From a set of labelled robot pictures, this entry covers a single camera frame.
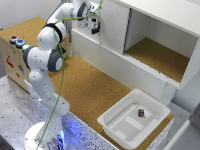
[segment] white tray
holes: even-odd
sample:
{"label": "white tray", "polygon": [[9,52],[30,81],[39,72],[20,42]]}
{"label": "white tray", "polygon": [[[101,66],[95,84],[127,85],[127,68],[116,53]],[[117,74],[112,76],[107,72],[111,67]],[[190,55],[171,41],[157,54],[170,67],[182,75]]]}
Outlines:
{"label": "white tray", "polygon": [[[144,109],[144,117],[138,117],[138,109]],[[118,144],[135,149],[169,113],[169,108],[135,89],[97,120]]]}

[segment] white robotic arm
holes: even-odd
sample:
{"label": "white robotic arm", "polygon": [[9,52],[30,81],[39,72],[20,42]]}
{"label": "white robotic arm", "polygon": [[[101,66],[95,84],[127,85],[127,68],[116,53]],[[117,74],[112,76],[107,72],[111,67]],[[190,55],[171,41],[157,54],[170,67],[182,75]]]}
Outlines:
{"label": "white robotic arm", "polygon": [[[84,20],[84,16],[93,13],[97,8],[99,8],[99,5],[89,0],[74,0],[73,4],[62,4],[51,15],[46,26],[39,33],[37,37],[39,47],[23,47],[24,62],[27,67],[31,69],[29,74],[31,85],[40,98],[39,102],[44,104],[43,101],[45,101],[45,106],[49,112],[49,114],[46,115],[45,124],[34,139],[34,147],[37,147],[37,145],[41,143],[39,144],[40,150],[51,149],[52,146],[49,145],[53,145],[52,142],[55,142],[57,135],[60,135],[63,130],[62,115],[66,114],[70,107],[69,103],[64,98],[59,98],[59,95],[55,93],[54,85],[47,73],[47,71],[57,72],[63,65],[61,52],[55,49],[58,44],[56,37],[61,43],[66,36],[66,27],[61,19],[78,18],[77,20],[81,22],[81,24],[86,23],[89,29],[91,29],[92,26],[95,28],[95,24],[89,24],[87,22],[88,19]],[[25,150],[28,150],[30,147],[30,145],[25,145]]]}

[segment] power outlet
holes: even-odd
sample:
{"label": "power outlet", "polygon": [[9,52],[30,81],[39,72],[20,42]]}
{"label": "power outlet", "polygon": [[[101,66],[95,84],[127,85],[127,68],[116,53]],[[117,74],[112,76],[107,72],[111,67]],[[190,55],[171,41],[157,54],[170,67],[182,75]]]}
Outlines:
{"label": "power outlet", "polygon": [[190,116],[190,122],[200,129],[200,103]]}

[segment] cork surface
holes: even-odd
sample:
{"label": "cork surface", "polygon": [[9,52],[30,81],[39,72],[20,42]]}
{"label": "cork surface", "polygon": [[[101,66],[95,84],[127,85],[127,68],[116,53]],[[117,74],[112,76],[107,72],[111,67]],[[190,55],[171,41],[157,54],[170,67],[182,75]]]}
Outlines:
{"label": "cork surface", "polygon": [[125,53],[178,82],[181,82],[190,60],[149,38],[143,39]]}
{"label": "cork surface", "polygon": [[[49,75],[55,85],[56,93],[59,93],[62,71],[49,73]],[[78,56],[73,56],[65,61],[65,76],[61,95],[69,101],[70,111],[120,150],[123,148],[105,134],[102,126],[97,122],[97,118],[129,92],[131,89]],[[173,115],[170,114],[137,150],[146,149],[172,119]]]}
{"label": "cork surface", "polygon": [[17,35],[25,40],[26,44],[38,46],[37,36],[45,26],[46,21],[40,17],[30,19],[0,31],[0,37],[9,42],[10,36]]}

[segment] green wire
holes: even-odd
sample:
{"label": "green wire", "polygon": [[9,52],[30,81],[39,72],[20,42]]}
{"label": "green wire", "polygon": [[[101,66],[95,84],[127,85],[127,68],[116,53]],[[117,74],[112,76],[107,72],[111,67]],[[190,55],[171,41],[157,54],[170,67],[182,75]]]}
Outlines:
{"label": "green wire", "polygon": [[[98,7],[93,13],[91,13],[91,14],[89,14],[89,15],[86,15],[86,16],[84,16],[84,17],[77,17],[77,18],[63,18],[63,19],[60,19],[60,20],[56,21],[55,24],[57,24],[59,21],[62,21],[62,20],[72,20],[72,19],[82,19],[82,18],[86,18],[86,17],[89,17],[89,16],[95,14],[98,10],[99,10],[99,17],[100,17],[100,19],[101,19],[101,16],[100,16],[100,9],[101,9],[101,6],[102,6],[103,2],[104,2],[104,0],[101,0],[101,1],[100,1],[99,7]],[[39,144],[38,144],[36,150],[38,150],[40,144],[42,143],[42,140],[43,140],[44,135],[45,135],[45,133],[46,133],[47,127],[49,126],[49,123],[50,123],[50,121],[51,121],[51,119],[52,119],[52,117],[53,117],[53,114],[54,114],[54,112],[55,112],[55,109],[56,109],[56,107],[57,107],[57,105],[58,105],[58,102],[59,102],[59,99],[60,99],[60,96],[61,96],[61,91],[62,91],[62,86],[63,86],[63,80],[64,80],[64,73],[65,73],[64,57],[63,57],[63,53],[62,53],[62,49],[61,49],[61,46],[60,46],[58,37],[56,36],[56,33],[55,33],[55,30],[54,30],[54,29],[53,29],[53,33],[54,33],[54,36],[56,37],[56,41],[57,41],[57,43],[58,43],[58,47],[59,47],[59,49],[60,49],[60,52],[61,52],[62,58],[63,58],[62,80],[61,80],[61,86],[60,86],[59,96],[58,96],[58,99],[57,99],[57,101],[56,101],[56,105],[54,106],[54,109],[53,109],[53,111],[52,111],[52,113],[51,113],[51,116],[50,116],[50,118],[49,118],[49,121],[48,121],[48,123],[47,123],[47,126],[46,126],[46,128],[45,128],[45,130],[44,130],[44,133],[42,134],[42,138],[41,138],[41,140],[40,140],[40,142],[39,142]]]}

